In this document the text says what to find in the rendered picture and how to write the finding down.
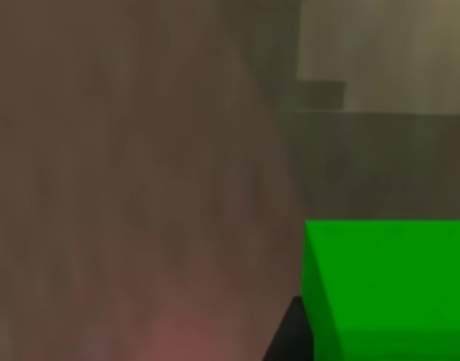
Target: brown surface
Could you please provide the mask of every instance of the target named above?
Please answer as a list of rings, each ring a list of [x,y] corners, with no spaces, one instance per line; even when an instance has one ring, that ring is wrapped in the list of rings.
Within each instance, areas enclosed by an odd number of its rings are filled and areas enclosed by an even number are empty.
[[[0,0],[0,360],[261,358],[302,218],[202,4]]]

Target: green rectangle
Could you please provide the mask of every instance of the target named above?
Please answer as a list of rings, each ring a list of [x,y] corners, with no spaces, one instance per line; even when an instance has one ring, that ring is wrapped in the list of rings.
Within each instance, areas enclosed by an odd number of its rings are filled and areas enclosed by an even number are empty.
[[[460,221],[309,221],[315,361],[460,361]]]

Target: green block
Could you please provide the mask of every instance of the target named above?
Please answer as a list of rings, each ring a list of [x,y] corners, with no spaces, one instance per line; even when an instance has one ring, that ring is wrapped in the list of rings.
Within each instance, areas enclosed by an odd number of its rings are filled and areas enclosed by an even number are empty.
[[[460,221],[309,221],[315,361],[460,361]]]

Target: green box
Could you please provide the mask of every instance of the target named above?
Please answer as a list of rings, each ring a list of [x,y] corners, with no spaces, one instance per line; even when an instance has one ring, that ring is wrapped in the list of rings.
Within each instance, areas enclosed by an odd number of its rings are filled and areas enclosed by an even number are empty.
[[[309,221],[315,361],[460,361],[460,221]]]

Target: blurry brown object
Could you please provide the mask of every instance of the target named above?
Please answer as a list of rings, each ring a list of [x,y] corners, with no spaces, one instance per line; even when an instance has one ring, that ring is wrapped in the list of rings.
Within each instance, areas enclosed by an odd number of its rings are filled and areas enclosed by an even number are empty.
[[[0,361],[263,355],[303,218],[238,49],[207,2],[0,0]]]

